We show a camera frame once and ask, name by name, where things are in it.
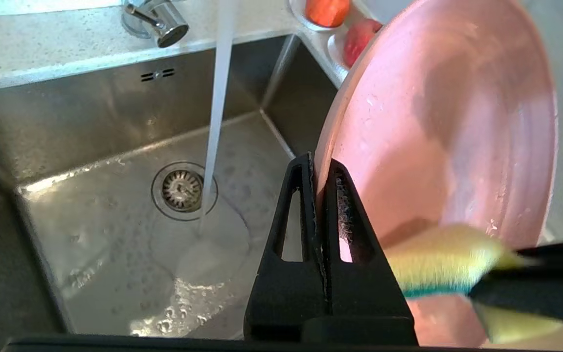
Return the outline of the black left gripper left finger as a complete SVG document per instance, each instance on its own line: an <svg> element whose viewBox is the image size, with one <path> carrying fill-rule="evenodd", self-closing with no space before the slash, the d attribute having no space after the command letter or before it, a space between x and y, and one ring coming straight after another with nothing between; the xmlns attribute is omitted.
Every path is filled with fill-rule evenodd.
<svg viewBox="0 0 563 352"><path fill-rule="evenodd" d="M291 198L299 194L302 259L282 258ZM246 341L299 342L303 325L327 310L322 240L315 211L314 163L310 153L287 166L283 185L244 314Z"/></svg>

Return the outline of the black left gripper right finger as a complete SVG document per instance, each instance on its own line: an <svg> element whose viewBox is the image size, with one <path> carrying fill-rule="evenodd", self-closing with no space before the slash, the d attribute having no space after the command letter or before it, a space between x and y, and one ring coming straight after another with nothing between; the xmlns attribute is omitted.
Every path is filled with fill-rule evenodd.
<svg viewBox="0 0 563 352"><path fill-rule="evenodd" d="M322 339L416 346L415 321L346 167L331 160L322 205L328 314Z"/></svg>

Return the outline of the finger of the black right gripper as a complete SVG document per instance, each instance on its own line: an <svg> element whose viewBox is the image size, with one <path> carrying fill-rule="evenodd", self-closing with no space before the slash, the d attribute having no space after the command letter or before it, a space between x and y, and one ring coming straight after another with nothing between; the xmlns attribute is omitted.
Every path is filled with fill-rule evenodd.
<svg viewBox="0 0 563 352"><path fill-rule="evenodd" d="M492 269L469 293L473 302L563 321L563 242L513 252L513 269Z"/></svg>

